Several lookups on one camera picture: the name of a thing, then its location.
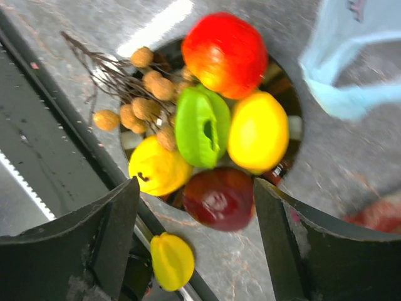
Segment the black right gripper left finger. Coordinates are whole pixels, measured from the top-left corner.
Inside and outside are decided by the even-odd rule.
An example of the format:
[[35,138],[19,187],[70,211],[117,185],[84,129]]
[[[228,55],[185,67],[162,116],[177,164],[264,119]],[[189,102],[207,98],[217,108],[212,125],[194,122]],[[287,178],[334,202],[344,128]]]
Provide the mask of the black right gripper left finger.
[[137,179],[58,219],[1,237],[1,300],[118,300],[139,199]]

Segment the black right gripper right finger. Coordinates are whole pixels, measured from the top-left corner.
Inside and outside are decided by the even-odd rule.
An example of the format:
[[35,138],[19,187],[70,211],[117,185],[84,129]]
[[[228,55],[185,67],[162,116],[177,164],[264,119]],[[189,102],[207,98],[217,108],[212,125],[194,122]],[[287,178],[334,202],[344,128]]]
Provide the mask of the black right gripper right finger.
[[400,235],[347,223],[254,180],[276,300],[400,300]]

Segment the yellow fake star fruit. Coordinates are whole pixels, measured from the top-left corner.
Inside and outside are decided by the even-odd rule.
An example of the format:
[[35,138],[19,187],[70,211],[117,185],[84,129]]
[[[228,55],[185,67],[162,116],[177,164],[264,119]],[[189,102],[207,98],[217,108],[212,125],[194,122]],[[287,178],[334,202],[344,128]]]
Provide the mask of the yellow fake star fruit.
[[168,292],[186,285],[195,271],[194,252],[179,236],[167,232],[154,236],[150,242],[150,254],[154,275]]

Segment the dark red fake apple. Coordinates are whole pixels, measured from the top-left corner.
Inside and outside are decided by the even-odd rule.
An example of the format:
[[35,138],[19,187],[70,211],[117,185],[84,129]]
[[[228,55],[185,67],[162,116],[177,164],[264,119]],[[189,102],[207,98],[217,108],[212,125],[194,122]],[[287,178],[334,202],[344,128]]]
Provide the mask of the dark red fake apple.
[[228,232],[242,230],[254,216],[253,179],[233,167],[202,171],[185,185],[182,204],[206,227]]

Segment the yellow fake pear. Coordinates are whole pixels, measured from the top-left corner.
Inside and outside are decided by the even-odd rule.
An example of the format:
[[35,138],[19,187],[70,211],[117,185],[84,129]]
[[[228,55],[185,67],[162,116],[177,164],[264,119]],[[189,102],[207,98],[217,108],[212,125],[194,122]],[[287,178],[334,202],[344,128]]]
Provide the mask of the yellow fake pear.
[[168,195],[183,186],[193,167],[179,151],[169,151],[152,135],[137,146],[130,156],[128,174],[136,177],[140,191],[151,196]]

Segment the yellow fake lemon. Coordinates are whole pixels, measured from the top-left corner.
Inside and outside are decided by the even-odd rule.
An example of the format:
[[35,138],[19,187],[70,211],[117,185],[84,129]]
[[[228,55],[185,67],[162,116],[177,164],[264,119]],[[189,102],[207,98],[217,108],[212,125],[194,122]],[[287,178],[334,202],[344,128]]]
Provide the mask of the yellow fake lemon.
[[236,165],[262,174],[281,161],[288,144],[288,116],[270,93],[256,90],[234,106],[227,151]]

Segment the yellow fake berry bunch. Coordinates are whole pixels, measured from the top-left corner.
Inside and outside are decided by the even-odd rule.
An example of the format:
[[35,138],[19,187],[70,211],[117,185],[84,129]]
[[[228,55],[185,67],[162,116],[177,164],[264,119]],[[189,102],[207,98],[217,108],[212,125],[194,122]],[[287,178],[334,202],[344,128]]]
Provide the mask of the yellow fake berry bunch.
[[93,84],[93,94],[87,101],[95,105],[98,92],[120,101],[117,114],[92,111],[91,121],[99,129],[112,130],[122,125],[142,137],[155,134],[161,146],[176,150],[174,125],[178,97],[185,88],[198,82],[186,66],[173,69],[163,53],[147,46],[135,50],[128,59],[118,59],[89,50],[64,31],[61,36]]

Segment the red yellow fake peach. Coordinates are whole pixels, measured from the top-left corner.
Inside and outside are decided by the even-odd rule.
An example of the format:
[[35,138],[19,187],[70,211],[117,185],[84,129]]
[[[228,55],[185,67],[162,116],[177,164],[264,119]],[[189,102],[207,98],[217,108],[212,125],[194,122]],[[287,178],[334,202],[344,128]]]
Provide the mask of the red yellow fake peach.
[[259,31],[223,11],[201,18],[181,50],[189,71],[206,88],[233,100],[257,89],[269,62]]

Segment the light blue plastic bag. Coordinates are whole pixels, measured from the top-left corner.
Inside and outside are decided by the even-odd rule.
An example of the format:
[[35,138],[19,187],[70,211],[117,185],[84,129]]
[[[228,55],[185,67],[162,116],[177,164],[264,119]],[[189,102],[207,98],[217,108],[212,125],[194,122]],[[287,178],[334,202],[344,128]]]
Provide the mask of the light blue plastic bag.
[[400,101],[400,1],[322,1],[299,58],[311,95],[331,117],[359,120]]

